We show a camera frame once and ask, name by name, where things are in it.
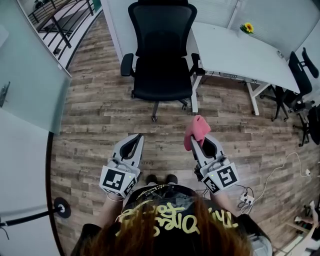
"chair seat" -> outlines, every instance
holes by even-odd
[[[183,57],[139,57],[135,66],[134,97],[147,101],[176,101],[191,97],[189,68]]]

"sunflower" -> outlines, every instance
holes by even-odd
[[[254,26],[251,25],[251,23],[247,22],[244,23],[245,29],[249,32],[249,33],[253,33],[254,32]]]

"brown hair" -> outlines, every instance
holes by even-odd
[[[239,235],[234,228],[225,228],[220,221],[214,220],[199,196],[195,198],[194,215],[200,231],[202,255],[252,255],[247,237]],[[81,255],[152,256],[154,254],[155,217],[155,205],[150,202],[144,204],[143,210],[137,210],[134,215],[131,215],[127,225],[121,224],[117,236],[115,229],[104,227],[95,238],[84,243]]]

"pink cloth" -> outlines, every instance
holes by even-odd
[[[196,115],[184,133],[184,148],[187,151],[191,150],[191,135],[202,146],[205,141],[205,135],[211,131],[209,124],[201,115]]]

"white desk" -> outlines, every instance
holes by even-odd
[[[300,93],[296,80],[277,49],[251,36],[237,36],[233,30],[194,22],[192,32],[206,71],[222,72],[264,82],[254,91],[247,82],[255,114],[259,115],[256,96],[270,84]],[[198,112],[196,89],[201,76],[193,80],[192,112]]]

